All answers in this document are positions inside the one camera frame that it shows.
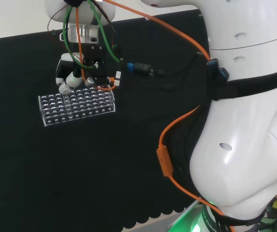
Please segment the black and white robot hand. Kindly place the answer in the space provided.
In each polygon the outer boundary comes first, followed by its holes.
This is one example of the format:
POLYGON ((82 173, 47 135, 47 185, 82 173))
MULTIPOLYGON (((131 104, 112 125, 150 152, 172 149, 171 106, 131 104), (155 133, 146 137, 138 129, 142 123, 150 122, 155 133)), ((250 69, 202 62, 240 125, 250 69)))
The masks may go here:
POLYGON ((98 44, 82 45, 83 65, 91 69, 82 70, 69 53, 62 54, 56 68, 56 84, 60 94, 69 94, 79 86, 95 87, 109 85, 110 79, 106 71, 104 58, 106 50, 98 44))

